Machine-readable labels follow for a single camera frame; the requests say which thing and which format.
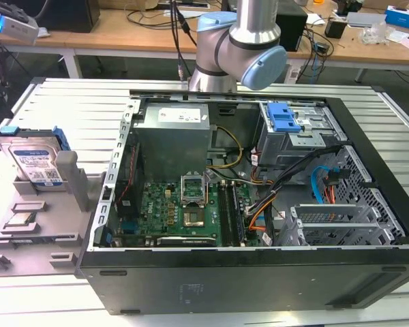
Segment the chip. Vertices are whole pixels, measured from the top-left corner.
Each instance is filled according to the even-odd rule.
[[[204,227],[205,216],[201,208],[185,208],[183,210],[183,226]]]

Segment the blue box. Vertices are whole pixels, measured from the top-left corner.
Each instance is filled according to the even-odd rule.
[[[385,14],[388,24],[397,25],[409,29],[409,10],[396,10],[394,6],[389,5]]]

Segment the ram slot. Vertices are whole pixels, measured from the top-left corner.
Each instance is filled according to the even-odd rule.
[[[218,212],[219,223],[221,225],[221,240],[223,247],[232,245],[232,236],[230,235],[229,217],[227,213],[226,190],[218,183]]]
[[[233,245],[235,247],[238,247],[243,241],[243,232],[239,230],[241,214],[239,212],[237,188],[235,187],[235,185],[227,186],[226,195],[230,215],[230,229],[232,230]]]

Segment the aluminum table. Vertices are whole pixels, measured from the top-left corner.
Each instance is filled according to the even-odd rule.
[[[181,82],[150,80],[39,80],[14,106],[15,117],[2,125],[57,125],[78,153],[78,166],[98,175],[107,168],[130,89],[186,88]],[[342,99],[409,195],[409,118],[386,93],[371,87],[289,84],[274,84],[263,92]],[[0,153],[0,218],[14,191],[14,170],[6,163]],[[71,275],[0,278],[0,324],[76,326],[94,321],[101,326],[409,326],[409,283],[361,310],[126,317],[110,316],[91,286]]]

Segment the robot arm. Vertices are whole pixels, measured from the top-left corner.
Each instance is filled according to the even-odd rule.
[[[237,13],[211,12],[198,21],[191,91],[235,93],[237,80],[252,90],[269,86],[284,70],[278,46],[278,0],[238,0]]]

